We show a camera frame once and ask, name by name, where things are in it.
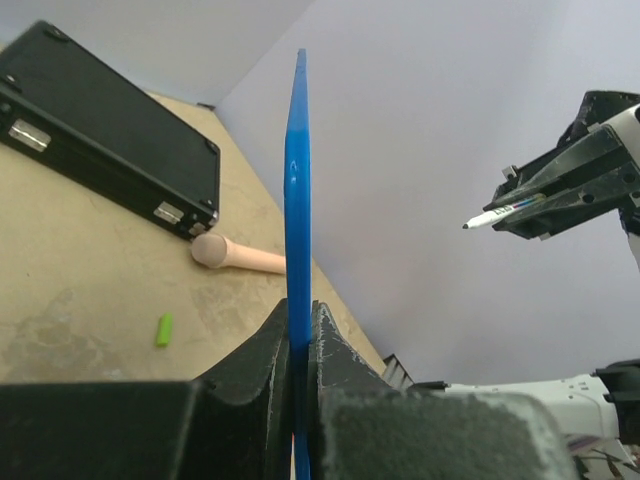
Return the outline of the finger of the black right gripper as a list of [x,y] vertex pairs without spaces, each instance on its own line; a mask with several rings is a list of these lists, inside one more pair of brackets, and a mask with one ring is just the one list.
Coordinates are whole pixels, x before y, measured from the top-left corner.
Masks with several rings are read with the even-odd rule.
[[499,187],[493,200],[483,210],[489,211],[512,204],[524,197],[526,184],[543,183],[571,170],[592,166],[620,166],[625,164],[625,146],[614,130],[604,123],[595,126],[586,136],[561,148],[556,148],[525,165],[515,179]]
[[523,239],[545,239],[617,210],[629,220],[639,209],[639,171],[633,163],[585,166],[540,183],[527,183],[524,197],[539,200],[497,221],[493,229]]

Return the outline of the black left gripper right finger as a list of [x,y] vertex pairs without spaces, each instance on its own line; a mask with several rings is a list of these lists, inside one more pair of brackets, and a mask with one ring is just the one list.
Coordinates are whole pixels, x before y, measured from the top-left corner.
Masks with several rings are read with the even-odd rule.
[[309,448],[315,479],[575,479],[542,404],[522,394],[391,388],[313,305]]

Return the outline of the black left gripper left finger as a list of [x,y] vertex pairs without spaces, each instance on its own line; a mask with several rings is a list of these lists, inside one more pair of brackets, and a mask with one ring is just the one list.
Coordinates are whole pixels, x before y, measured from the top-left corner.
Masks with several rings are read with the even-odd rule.
[[286,479],[287,305],[192,380],[1,390],[5,479]]

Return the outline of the white whiteboard marker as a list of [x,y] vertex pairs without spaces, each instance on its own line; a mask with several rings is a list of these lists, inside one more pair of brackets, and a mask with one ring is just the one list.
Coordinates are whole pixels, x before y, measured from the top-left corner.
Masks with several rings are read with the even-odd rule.
[[540,203],[545,199],[546,199],[545,195],[537,194],[512,204],[507,204],[489,211],[485,211],[482,214],[469,219],[466,223],[462,225],[462,229],[468,230],[468,229],[480,228],[487,225],[494,225],[502,221],[504,218],[511,216],[514,213],[524,208],[527,208],[531,205]]

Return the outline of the green marker cap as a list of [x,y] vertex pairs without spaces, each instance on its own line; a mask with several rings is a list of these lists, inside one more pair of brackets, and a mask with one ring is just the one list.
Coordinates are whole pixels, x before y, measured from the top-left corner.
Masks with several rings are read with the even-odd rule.
[[154,345],[158,348],[167,347],[171,341],[173,331],[173,315],[163,314],[157,323]]

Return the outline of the blue framed whiteboard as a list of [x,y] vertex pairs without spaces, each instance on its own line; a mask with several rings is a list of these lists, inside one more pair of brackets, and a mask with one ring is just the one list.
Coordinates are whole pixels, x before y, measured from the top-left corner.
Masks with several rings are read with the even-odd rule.
[[288,334],[294,390],[294,465],[311,477],[307,377],[311,342],[311,149],[307,52],[297,53],[284,145],[284,221]]

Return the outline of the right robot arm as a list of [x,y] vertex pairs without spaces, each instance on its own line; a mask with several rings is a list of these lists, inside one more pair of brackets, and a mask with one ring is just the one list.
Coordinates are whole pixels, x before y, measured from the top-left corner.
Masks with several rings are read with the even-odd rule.
[[[617,211],[632,255],[639,254],[639,96],[591,90],[556,146],[521,167],[466,230],[491,226],[544,240]],[[568,379],[501,385],[443,381],[412,385],[421,392],[519,393],[554,416],[582,479],[636,479],[639,462],[639,362],[618,361]]]

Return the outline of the pink microphone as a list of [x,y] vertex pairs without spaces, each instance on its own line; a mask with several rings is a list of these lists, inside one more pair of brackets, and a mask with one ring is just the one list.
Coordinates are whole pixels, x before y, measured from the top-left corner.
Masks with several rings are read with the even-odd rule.
[[197,263],[210,269],[233,267],[286,274],[284,256],[237,244],[216,233],[196,237],[191,244],[190,252]]

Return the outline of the black hard case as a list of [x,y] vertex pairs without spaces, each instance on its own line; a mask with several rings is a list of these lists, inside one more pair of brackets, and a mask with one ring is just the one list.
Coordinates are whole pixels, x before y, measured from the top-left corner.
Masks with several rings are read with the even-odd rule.
[[218,145],[49,22],[1,50],[1,141],[179,238],[218,223]]

